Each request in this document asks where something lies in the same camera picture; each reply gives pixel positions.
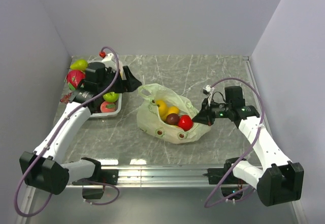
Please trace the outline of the shiny red fake apple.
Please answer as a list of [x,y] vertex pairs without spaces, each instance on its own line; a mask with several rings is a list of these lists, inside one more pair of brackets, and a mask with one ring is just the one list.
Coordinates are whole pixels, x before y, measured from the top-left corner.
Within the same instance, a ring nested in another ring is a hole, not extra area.
[[184,131],[188,131],[193,127],[193,121],[189,115],[182,115],[179,118],[177,126]]

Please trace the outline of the dark red fake plum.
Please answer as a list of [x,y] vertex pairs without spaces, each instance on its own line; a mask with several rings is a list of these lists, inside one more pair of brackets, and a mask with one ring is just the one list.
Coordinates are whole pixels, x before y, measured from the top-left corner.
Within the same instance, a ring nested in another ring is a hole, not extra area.
[[166,117],[166,123],[169,125],[177,125],[180,120],[180,116],[177,113],[170,113]]

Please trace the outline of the yellow fake lemon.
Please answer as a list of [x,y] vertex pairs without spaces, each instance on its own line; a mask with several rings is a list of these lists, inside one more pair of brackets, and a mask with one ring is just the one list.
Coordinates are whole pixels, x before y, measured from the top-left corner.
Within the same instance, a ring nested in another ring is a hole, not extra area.
[[158,107],[158,112],[160,117],[163,117],[167,114],[168,112],[168,105],[165,101],[163,100],[156,100],[155,101],[157,107]]

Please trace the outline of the pale green avocado plastic bag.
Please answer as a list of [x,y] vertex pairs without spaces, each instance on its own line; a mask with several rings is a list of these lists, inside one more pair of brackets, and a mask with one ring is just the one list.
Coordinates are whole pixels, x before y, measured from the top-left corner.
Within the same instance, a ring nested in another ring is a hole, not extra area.
[[137,126],[151,136],[173,144],[184,144],[199,140],[211,130],[207,125],[194,123],[190,130],[184,131],[177,126],[163,122],[158,113],[158,106],[155,103],[157,100],[163,100],[168,105],[178,107],[183,114],[190,116],[190,118],[193,118],[199,112],[188,98],[178,95],[169,88],[156,83],[146,84],[138,88],[138,94],[144,101],[138,108]]

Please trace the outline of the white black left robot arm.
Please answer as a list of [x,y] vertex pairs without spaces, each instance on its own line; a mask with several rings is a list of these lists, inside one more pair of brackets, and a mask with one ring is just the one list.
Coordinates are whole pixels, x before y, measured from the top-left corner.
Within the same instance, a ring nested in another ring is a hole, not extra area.
[[123,66],[122,70],[107,68],[102,62],[88,65],[85,78],[72,92],[63,115],[50,134],[32,153],[24,152],[20,157],[26,185],[58,195],[71,182],[85,179],[97,184],[101,181],[99,161],[84,157],[63,164],[62,159],[80,127],[104,101],[104,94],[133,92],[142,85],[128,66]]

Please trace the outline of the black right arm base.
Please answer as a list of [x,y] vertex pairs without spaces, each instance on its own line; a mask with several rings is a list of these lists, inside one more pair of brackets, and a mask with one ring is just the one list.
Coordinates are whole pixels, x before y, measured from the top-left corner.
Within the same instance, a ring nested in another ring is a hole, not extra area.
[[[209,185],[216,185],[224,176],[226,170],[223,168],[208,168],[207,173],[204,173],[203,176],[208,178]],[[236,178],[233,174],[229,176],[222,183],[224,186],[221,187],[221,193],[224,197],[234,194],[235,192],[242,190],[247,185],[242,179]],[[254,193],[254,188],[250,186],[250,189],[244,190],[231,198],[228,198],[228,201],[233,203],[237,201],[242,201],[251,196]]]

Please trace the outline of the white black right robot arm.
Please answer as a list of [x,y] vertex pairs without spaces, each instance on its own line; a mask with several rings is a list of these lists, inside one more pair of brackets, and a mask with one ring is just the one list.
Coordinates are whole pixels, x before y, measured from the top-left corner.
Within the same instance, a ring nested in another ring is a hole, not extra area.
[[229,119],[250,143],[261,168],[251,165],[243,156],[225,161],[223,176],[216,183],[221,186],[229,183],[244,182],[254,190],[265,206],[273,206],[301,198],[304,169],[300,163],[293,163],[277,146],[263,124],[263,117],[252,105],[247,105],[240,86],[224,89],[222,103],[213,99],[213,90],[204,89],[208,95],[201,104],[193,122],[212,126],[216,119]]

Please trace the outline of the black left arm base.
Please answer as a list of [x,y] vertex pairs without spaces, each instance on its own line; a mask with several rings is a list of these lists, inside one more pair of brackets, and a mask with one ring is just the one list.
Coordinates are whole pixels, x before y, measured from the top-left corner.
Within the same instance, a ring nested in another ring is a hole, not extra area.
[[[116,201],[120,195],[120,190],[116,186],[118,182],[119,170],[100,170],[95,177],[83,178],[71,183],[72,186],[82,187],[82,197],[84,201],[93,205],[106,205]],[[104,200],[105,190],[113,189],[116,195],[106,202],[95,202]]]

